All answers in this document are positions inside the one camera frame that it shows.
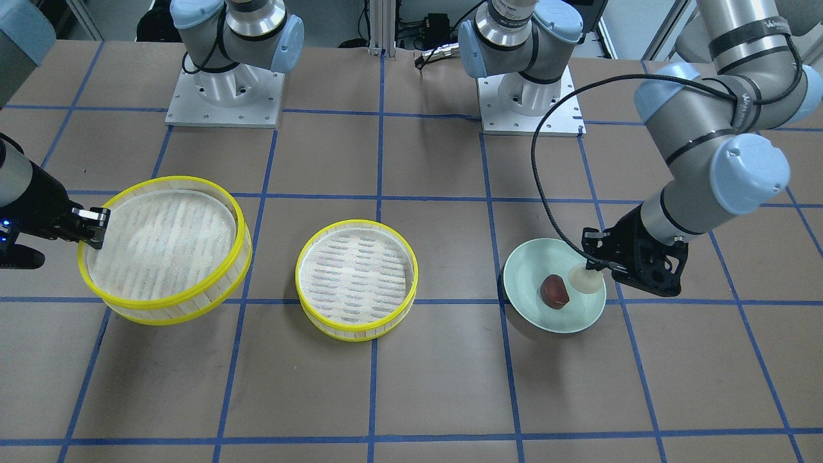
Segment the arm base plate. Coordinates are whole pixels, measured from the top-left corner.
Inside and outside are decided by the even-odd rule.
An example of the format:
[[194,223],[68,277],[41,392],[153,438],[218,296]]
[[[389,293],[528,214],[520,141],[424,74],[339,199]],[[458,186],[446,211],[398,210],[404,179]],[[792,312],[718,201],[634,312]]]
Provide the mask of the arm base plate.
[[285,74],[239,64],[224,73],[180,73],[165,123],[173,127],[276,129]]
[[560,99],[574,91],[570,68],[559,81],[538,84],[518,73],[481,77],[476,80],[482,132],[486,135],[533,135],[542,117],[554,112],[541,126],[540,136],[584,136],[587,129],[576,96],[556,108]]

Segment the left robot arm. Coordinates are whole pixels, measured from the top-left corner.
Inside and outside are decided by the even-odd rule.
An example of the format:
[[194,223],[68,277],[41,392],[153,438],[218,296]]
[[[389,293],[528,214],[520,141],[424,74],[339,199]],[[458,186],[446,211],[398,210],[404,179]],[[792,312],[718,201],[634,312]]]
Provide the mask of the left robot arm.
[[689,243],[785,190],[790,164],[759,130],[813,113],[821,76],[791,38],[821,22],[820,1],[700,1],[715,77],[687,62],[635,92],[641,120],[673,177],[611,228],[584,229],[584,276],[656,296],[681,293]]

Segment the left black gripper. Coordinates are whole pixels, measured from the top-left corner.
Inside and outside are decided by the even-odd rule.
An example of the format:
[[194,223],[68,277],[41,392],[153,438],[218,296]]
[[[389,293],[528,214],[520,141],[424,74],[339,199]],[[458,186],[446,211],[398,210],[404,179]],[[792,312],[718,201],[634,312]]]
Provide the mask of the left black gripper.
[[614,281],[661,297],[681,293],[681,277],[688,260],[688,244],[657,241],[642,223],[638,206],[611,228],[584,228],[585,269],[611,270]]

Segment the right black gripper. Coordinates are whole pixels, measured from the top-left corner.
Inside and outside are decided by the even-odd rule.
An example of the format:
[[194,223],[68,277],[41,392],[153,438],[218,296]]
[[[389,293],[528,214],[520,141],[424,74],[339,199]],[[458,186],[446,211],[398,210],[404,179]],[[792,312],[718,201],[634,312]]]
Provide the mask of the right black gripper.
[[3,269],[38,269],[45,257],[38,250],[17,243],[21,234],[47,240],[84,242],[101,250],[111,220],[111,209],[84,208],[71,201],[65,188],[42,169],[32,169],[24,190],[2,207]]

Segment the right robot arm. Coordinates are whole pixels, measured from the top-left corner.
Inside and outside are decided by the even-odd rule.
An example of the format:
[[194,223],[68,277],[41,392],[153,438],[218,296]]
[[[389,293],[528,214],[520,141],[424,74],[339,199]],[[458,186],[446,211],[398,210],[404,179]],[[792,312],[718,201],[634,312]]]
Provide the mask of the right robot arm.
[[[56,34],[30,1],[3,1],[1,27],[2,121],[8,122],[19,114],[16,109],[8,111],[10,100],[43,64]],[[64,185],[8,134],[2,134],[1,166],[3,269],[33,270],[44,265],[44,254],[19,243],[20,235],[82,243],[94,250],[105,246],[111,211],[74,202]]]

